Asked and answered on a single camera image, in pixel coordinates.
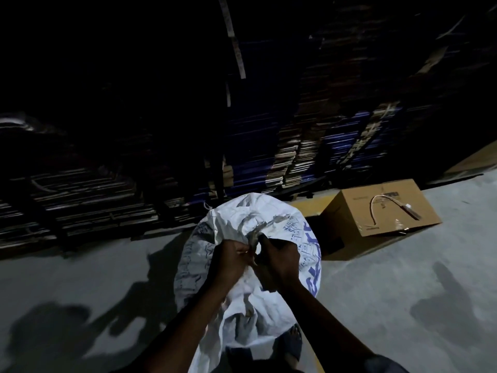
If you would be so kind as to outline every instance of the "crumpled fabric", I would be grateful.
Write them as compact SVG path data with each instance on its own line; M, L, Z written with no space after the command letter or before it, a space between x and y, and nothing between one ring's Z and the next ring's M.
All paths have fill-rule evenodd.
M271 196L250 193L208 212L186 241L174 278L178 311L202 287L216 245L223 239L247 244L254 229L268 238L294 242L300 253L299 279L312 295L320 286L318 241L300 211ZM256 253L261 250L257 245ZM249 348L272 341L295 324L292 311L278 292L262 289L248 267L208 324L190 366L190 373L209 373L226 347Z

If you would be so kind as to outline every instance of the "gray floor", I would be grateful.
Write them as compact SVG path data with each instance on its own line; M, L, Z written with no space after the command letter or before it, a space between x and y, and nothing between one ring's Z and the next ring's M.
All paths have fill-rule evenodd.
M425 195L442 225L324 262L318 299L411 372L497 371L497 173ZM107 372L132 359L174 316L171 267L186 238L1 261L0 372ZM307 347L303 360L314 372Z

